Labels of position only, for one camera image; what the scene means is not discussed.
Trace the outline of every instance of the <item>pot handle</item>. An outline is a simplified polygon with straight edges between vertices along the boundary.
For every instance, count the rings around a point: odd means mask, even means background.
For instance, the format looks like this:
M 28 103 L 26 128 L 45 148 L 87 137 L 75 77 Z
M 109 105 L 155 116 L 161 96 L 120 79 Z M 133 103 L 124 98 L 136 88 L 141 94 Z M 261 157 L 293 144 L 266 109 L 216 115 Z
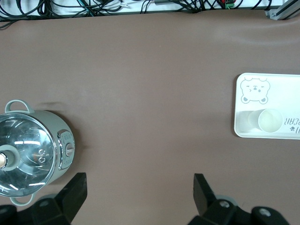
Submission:
M 33 194 L 31 195 L 31 198 L 29 199 L 29 201 L 28 201 L 28 202 L 25 202 L 25 203 L 19 202 L 19 201 L 17 200 L 17 198 L 15 198 L 15 197 L 10 197 L 10 201 L 11 201 L 14 205 L 16 205 L 16 206 L 25 206 L 25 205 L 28 205 L 30 202 L 32 202 L 32 200 L 34 199 L 34 197 L 36 196 L 36 194 L 37 194 L 37 193 L 33 193 Z
M 14 102 L 21 102 L 23 103 L 23 105 L 26 106 L 26 109 L 27 110 L 11 110 L 10 107 L 11 105 L 14 103 Z M 23 100 L 20 100 L 20 99 L 15 99 L 15 100 L 11 100 L 9 101 L 6 106 L 5 106 L 5 113 L 8 113 L 8 112 L 15 112 L 15 113 L 34 113 L 34 110 L 29 106 L 29 104 Z

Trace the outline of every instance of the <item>electric cooking pot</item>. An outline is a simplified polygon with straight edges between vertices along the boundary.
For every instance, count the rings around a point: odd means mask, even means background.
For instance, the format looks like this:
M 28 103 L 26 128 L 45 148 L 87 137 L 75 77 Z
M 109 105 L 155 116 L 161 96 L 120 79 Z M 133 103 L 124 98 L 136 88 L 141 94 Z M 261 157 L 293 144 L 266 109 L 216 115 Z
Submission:
M 11 110 L 14 102 L 26 110 Z M 33 110 L 25 101 L 12 100 L 0 115 L 0 195 L 13 204 L 29 204 L 43 186 L 70 167 L 75 141 L 70 127 L 59 116 Z M 16 198 L 31 195 L 26 203 Z

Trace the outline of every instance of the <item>brown table surface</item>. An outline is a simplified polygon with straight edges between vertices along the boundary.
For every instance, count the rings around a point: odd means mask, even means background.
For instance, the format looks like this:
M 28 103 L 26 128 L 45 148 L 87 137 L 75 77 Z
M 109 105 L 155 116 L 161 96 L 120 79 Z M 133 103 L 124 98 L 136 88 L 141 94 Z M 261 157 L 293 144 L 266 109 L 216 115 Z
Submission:
M 240 138 L 233 111 L 238 75 L 300 74 L 299 59 L 300 17 L 263 11 L 23 21 L 0 32 L 0 108 L 20 98 L 73 129 L 73 164 L 37 199 L 86 172 L 74 225 L 185 225 L 194 173 L 296 225 L 300 141 Z

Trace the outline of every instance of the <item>white tray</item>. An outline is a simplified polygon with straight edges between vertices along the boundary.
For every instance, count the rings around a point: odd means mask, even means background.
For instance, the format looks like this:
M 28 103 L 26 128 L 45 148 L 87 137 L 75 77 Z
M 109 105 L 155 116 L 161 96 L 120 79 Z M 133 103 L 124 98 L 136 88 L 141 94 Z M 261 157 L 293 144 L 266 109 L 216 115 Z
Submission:
M 236 83 L 234 131 L 240 137 L 300 139 L 300 75 L 241 74 Z M 275 109 L 280 128 L 268 133 L 249 122 L 252 111 Z

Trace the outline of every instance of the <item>glass lid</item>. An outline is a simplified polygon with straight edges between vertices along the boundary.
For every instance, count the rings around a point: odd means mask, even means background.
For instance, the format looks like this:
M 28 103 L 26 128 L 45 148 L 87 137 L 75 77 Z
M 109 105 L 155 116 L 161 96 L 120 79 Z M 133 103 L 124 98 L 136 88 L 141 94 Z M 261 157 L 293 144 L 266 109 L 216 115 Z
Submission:
M 22 113 L 0 115 L 0 195 L 21 197 L 50 179 L 54 144 L 36 119 Z

